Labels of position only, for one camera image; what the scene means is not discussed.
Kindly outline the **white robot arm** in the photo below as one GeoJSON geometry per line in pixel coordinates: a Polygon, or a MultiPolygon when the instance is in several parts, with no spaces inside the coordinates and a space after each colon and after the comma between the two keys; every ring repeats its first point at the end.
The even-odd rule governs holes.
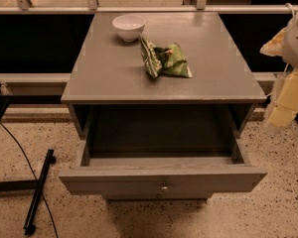
{"type": "Polygon", "coordinates": [[[260,52],[269,57],[282,57],[293,70],[278,76],[273,84],[271,102],[265,114],[265,127],[271,131],[287,128],[298,114],[298,11],[286,6],[292,12],[287,26],[281,29],[260,52]]]}

